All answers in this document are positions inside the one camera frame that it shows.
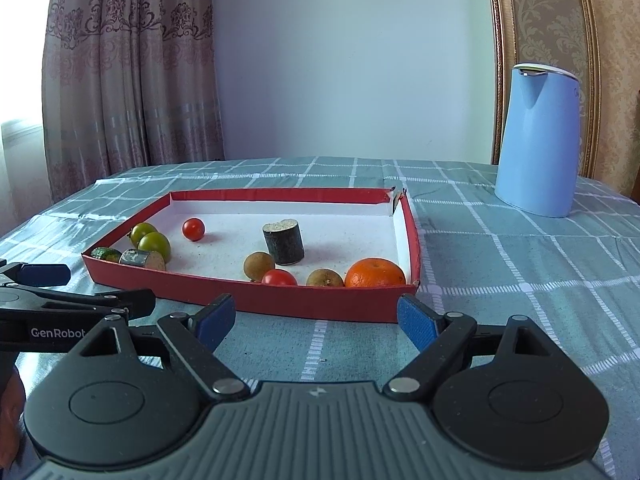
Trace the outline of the person left hand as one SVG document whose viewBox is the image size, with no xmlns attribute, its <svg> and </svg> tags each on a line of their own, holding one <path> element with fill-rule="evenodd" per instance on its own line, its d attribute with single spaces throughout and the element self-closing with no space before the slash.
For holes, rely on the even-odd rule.
<svg viewBox="0 0 640 480">
<path fill-rule="evenodd" d="M 21 444 L 21 430 L 18 428 L 26 401 L 24 384 L 20 373 L 13 367 L 1 395 L 1 468 L 9 469 L 17 456 Z"/>
</svg>

